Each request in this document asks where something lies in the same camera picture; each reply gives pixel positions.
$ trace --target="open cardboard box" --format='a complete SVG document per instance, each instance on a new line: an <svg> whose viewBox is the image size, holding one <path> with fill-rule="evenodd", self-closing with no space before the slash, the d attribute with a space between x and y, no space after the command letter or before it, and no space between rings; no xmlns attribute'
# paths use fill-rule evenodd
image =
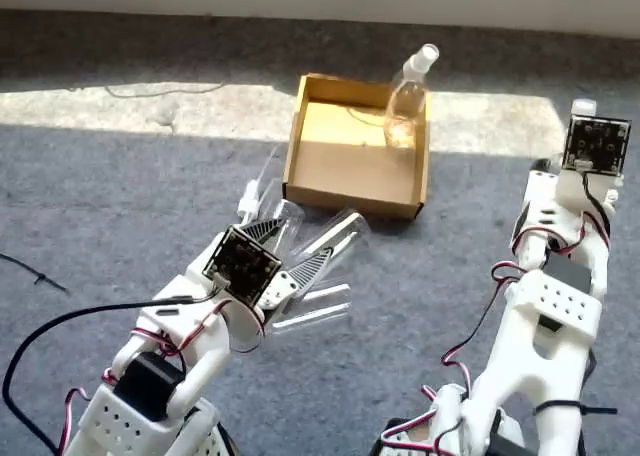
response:
<svg viewBox="0 0 640 456"><path fill-rule="evenodd" d="M284 197L310 206L414 219L427 194L429 99L415 147L399 149L387 146L383 132L390 94L388 84L303 76Z"/></svg>

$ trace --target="bottle cap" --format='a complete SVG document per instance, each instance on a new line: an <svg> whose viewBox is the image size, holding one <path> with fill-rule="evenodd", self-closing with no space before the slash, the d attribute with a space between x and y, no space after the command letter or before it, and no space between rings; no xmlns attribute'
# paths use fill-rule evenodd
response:
<svg viewBox="0 0 640 456"><path fill-rule="evenodd" d="M406 63L404 63L403 71L405 77L424 78L424 75L429 72L431 65L438 60L440 51L433 44L425 44L420 48L416 54L411 56Z"/></svg>

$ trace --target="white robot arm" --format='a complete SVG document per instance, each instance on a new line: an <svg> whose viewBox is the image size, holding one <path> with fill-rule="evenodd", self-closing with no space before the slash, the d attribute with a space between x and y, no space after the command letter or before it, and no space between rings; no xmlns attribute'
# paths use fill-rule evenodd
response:
<svg viewBox="0 0 640 456"><path fill-rule="evenodd" d="M359 213L346 214L283 269L265 246L285 223L231 226L154 298L188 295L201 302L141 310L65 455L235 454L215 408L201 398L226 365L231 340L259 342L265 327L308 294L366 225ZM182 371L165 359L175 355Z"/></svg>
<svg viewBox="0 0 640 456"><path fill-rule="evenodd" d="M574 456L583 448L582 414L615 412L580 402L595 362L591 346L607 291L609 219L630 131L629 121L597 118L595 109L595 102L574 102L558 175L542 161L529 173L512 238L517 262L492 271L494 299L508 286L507 304L486 369L467 388L423 388L433 401L424 420L385 431L375 454L533 455L517 421L501 409L516 392L536 407L539 456ZM496 277L500 267L519 275ZM469 339L442 358L460 366L467 381L466 367L452 357Z"/></svg>

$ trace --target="black circuit board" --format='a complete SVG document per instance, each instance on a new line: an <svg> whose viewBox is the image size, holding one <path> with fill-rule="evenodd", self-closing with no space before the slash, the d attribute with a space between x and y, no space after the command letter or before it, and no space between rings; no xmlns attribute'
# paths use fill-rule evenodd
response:
<svg viewBox="0 0 640 456"><path fill-rule="evenodd" d="M562 167L618 176L630 133L631 121L572 115Z"/></svg>
<svg viewBox="0 0 640 456"><path fill-rule="evenodd" d="M214 273L229 281L226 291L254 306L282 263L269 251L231 226L213 252L202 274L213 280Z"/></svg>

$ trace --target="clear plastic bottle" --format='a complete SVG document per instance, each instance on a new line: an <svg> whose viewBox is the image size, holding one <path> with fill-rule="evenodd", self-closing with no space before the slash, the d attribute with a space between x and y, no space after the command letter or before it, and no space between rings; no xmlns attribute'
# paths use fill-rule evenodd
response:
<svg viewBox="0 0 640 456"><path fill-rule="evenodd" d="M425 79L440 52L433 44L425 44L411 56L391 82L392 92L384 116L387 146L414 148L418 117L425 101Z"/></svg>

